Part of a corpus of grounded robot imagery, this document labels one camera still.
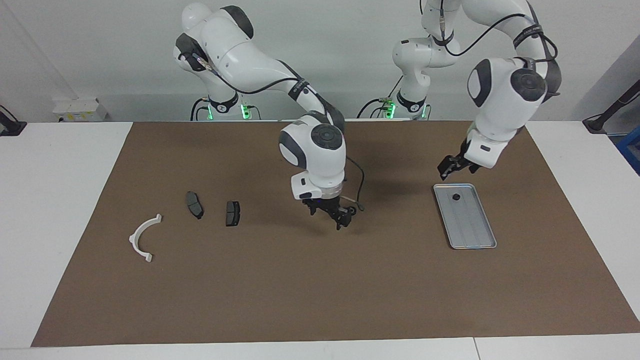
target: silver tray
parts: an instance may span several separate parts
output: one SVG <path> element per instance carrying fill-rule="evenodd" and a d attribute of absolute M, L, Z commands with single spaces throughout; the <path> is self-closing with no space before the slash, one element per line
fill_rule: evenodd
<path fill-rule="evenodd" d="M 436 184 L 433 191 L 452 248 L 492 249 L 497 246 L 475 186 Z"/>

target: green indicator light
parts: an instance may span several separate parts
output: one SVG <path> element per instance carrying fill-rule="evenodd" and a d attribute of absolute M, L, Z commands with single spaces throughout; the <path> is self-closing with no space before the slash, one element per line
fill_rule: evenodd
<path fill-rule="evenodd" d="M 387 119 L 392 119 L 396 114 L 396 104 L 391 102 L 389 105 L 391 105 L 391 107 L 387 109 Z"/>
<path fill-rule="evenodd" d="M 242 118 L 247 120 L 251 118 L 251 110 L 249 110 L 244 104 L 240 104 L 242 110 Z"/>

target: black cable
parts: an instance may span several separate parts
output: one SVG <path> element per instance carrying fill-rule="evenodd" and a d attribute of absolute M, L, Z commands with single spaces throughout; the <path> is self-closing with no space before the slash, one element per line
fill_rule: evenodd
<path fill-rule="evenodd" d="M 258 120 L 262 120 L 262 115 L 260 115 L 260 109 L 258 109 L 257 106 L 255 105 L 249 105 L 247 106 L 248 109 L 256 109 L 258 111 Z"/>
<path fill-rule="evenodd" d="M 196 107 L 202 101 L 205 101 L 205 99 L 203 97 L 199 98 L 196 102 L 193 103 L 193 106 L 191 107 L 191 117 L 189 118 L 189 121 L 193 121 L 193 115 L 195 115 L 195 113 L 196 113 Z"/>
<path fill-rule="evenodd" d="M 539 60 L 534 60 L 534 62 L 536 63 L 545 63 L 545 62 L 549 62 L 549 61 L 554 61 L 557 57 L 558 57 L 558 46 L 556 46 L 554 44 L 553 41 L 551 41 L 551 39 L 549 39 L 546 35 L 542 34 L 540 35 L 540 38 L 542 39 L 542 41 L 546 41 L 549 45 L 551 45 L 551 47 L 554 48 L 554 55 L 551 56 L 551 58 L 548 59 L 539 59 Z"/>
<path fill-rule="evenodd" d="M 389 92 L 389 94 L 387 95 L 387 97 L 391 97 L 391 95 L 394 93 L 394 91 L 396 90 L 396 88 L 398 88 L 398 85 L 400 85 L 400 81 L 402 81 L 402 78 L 404 77 L 404 75 L 400 75 L 400 78 L 398 79 L 398 81 L 396 82 L 396 85 L 394 86 L 393 89 L 391 89 L 391 91 Z"/>
<path fill-rule="evenodd" d="M 198 108 L 198 111 L 196 111 L 196 121 L 198 121 L 198 114 L 200 113 L 200 110 L 207 110 L 207 112 L 208 112 L 209 108 L 207 106 L 202 106 L 202 107 Z"/>
<path fill-rule="evenodd" d="M 362 106 L 362 109 L 360 109 L 360 111 L 358 112 L 358 116 L 356 116 L 356 119 L 359 119 L 360 116 L 362 115 L 362 113 L 364 112 L 364 110 L 369 107 L 369 105 L 373 104 L 374 102 L 380 102 L 379 99 L 373 99 L 373 100 L 369 100 L 369 102 L 367 102 L 366 104 L 364 104 L 364 106 Z"/>
<path fill-rule="evenodd" d="M 442 41 L 444 41 L 444 35 L 445 35 L 444 33 L 445 33 L 446 29 L 447 29 L 445 21 L 444 21 L 444 0 L 440 0 L 440 21 L 441 21 L 441 23 L 440 23 L 440 34 L 441 34 L 441 37 L 442 37 Z"/>
<path fill-rule="evenodd" d="M 15 115 L 14 115 L 12 112 L 10 112 L 10 111 L 9 111 L 9 109 L 5 108 L 5 107 L 4 107 L 4 106 L 2 106 L 2 105 L 0 105 L 0 108 L 2 108 L 4 111 L 6 111 L 6 113 L 7 113 L 7 114 L 11 115 L 11 117 L 12 117 L 16 122 L 18 122 L 18 118 L 17 118 L 17 117 L 15 117 Z"/>
<path fill-rule="evenodd" d="M 356 195 L 356 205 L 360 211 L 364 211 L 364 205 L 360 203 L 360 192 L 362 192 L 362 186 L 364 185 L 364 170 L 357 162 L 353 161 L 349 156 L 347 156 L 347 160 L 352 162 L 357 168 L 360 169 L 360 173 L 362 173 L 362 179 L 360 180 L 360 186 L 358 187 L 358 194 Z"/>
<path fill-rule="evenodd" d="M 379 108 L 373 109 L 373 111 L 371 112 L 371 115 L 369 115 L 369 119 L 373 119 L 373 113 L 376 112 L 376 110 L 380 110 L 380 112 L 382 112 L 382 110 L 384 110 L 385 107 L 384 106 L 380 106 Z"/>
<path fill-rule="evenodd" d="M 460 54 L 454 54 L 452 53 L 449 48 L 444 45 L 445 50 L 451 55 L 451 56 L 463 56 L 464 54 L 467 53 L 467 51 L 471 50 L 472 47 L 476 46 L 476 44 L 482 40 L 482 38 L 487 35 L 489 33 L 489 31 L 491 31 L 493 28 L 495 28 L 496 26 L 498 26 L 501 22 L 511 19 L 512 17 L 526 17 L 526 15 L 524 15 L 523 13 L 512 13 L 511 15 L 507 15 L 505 17 L 503 17 L 502 19 L 498 20 L 496 23 L 494 23 L 493 25 L 491 25 L 487 30 L 484 31 L 484 33 L 482 35 L 480 35 L 479 38 L 476 39 L 476 41 L 472 42 L 471 45 L 469 45 L 468 48 L 466 48 L 462 53 Z"/>
<path fill-rule="evenodd" d="M 227 86 L 229 86 L 230 88 L 234 89 L 235 91 L 239 92 L 240 94 L 245 94 L 245 95 L 253 95 L 253 94 L 257 94 L 257 93 L 259 93 L 259 92 L 263 92 L 263 91 L 267 90 L 268 88 L 271 88 L 272 86 L 275 86 L 275 85 L 277 85 L 277 84 L 279 84 L 279 83 L 283 83 L 283 82 L 285 82 L 285 81 L 299 81 L 299 79 L 296 79 L 296 78 L 283 78 L 283 79 L 280 79 L 280 80 L 276 80 L 276 81 L 272 82 L 271 84 L 265 85 L 265 86 L 263 86 L 263 87 L 259 88 L 259 89 L 258 89 L 258 90 L 256 90 L 256 91 L 242 91 L 242 90 L 240 90 L 240 89 L 238 89 L 238 88 L 234 87 L 234 86 L 233 86 L 233 85 L 231 85 L 230 83 L 228 83 L 228 82 L 227 82 L 227 80 L 225 80 L 225 79 L 224 79 L 222 76 L 220 76 L 220 74 L 218 74 L 217 72 L 213 72 L 213 74 L 214 74 L 215 76 L 217 76 L 217 77 L 218 77 L 218 79 L 222 80 L 222 82 L 223 82 L 223 83 L 227 84 Z"/>
<path fill-rule="evenodd" d="M 400 75 L 400 78 L 398 79 L 398 81 L 396 81 L 396 85 L 394 86 L 393 89 L 391 89 L 391 91 L 389 92 L 389 94 L 387 95 L 387 97 L 391 97 L 391 95 L 394 93 L 394 91 L 396 90 L 396 88 L 398 88 L 398 85 L 400 85 L 400 81 L 402 81 L 402 78 L 404 77 L 404 75 Z"/>

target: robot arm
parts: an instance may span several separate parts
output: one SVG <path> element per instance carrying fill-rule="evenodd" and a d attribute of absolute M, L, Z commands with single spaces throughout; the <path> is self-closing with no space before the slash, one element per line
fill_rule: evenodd
<path fill-rule="evenodd" d="M 280 132 L 282 156 L 304 170 L 291 178 L 294 198 L 302 200 L 311 215 L 316 209 L 327 212 L 337 229 L 348 226 L 355 212 L 339 204 L 346 159 L 340 111 L 290 66 L 253 44 L 253 27 L 240 8 L 212 12 L 203 4 L 191 4 L 183 11 L 182 25 L 185 33 L 174 54 L 183 69 L 205 81 L 211 99 L 279 90 L 307 111 Z"/>
<path fill-rule="evenodd" d="M 548 39 L 531 5 L 525 0 L 463 0 L 467 16 L 493 26 L 513 41 L 517 57 L 482 60 L 467 81 L 479 113 L 457 156 L 438 166 L 444 180 L 467 166 L 493 168 L 509 141 L 536 113 L 540 104 L 558 95 L 561 75 L 551 57 Z"/>
<path fill-rule="evenodd" d="M 526 0 L 429 0 L 422 17 L 429 37 L 404 40 L 394 49 L 394 62 L 404 75 L 396 99 L 410 117 L 416 117 L 424 105 L 429 87 L 424 71 L 453 65 L 463 54 L 453 30 L 461 7 L 474 22 L 511 37 L 518 56 L 484 59 L 472 71 L 467 90 L 479 113 L 460 153 L 447 156 L 438 166 L 442 179 L 465 167 L 472 172 L 492 168 L 538 106 L 557 95 L 561 82 L 547 38 Z"/>

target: black round object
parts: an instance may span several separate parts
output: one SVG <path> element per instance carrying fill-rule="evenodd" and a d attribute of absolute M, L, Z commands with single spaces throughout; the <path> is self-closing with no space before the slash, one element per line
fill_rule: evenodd
<path fill-rule="evenodd" d="M 547 83 L 532 69 L 518 69 L 511 75 L 511 86 L 526 101 L 538 101 L 547 92 Z"/>
<path fill-rule="evenodd" d="M 323 149 L 337 150 L 342 146 L 342 133 L 329 124 L 320 124 L 311 130 L 311 140 Z"/>

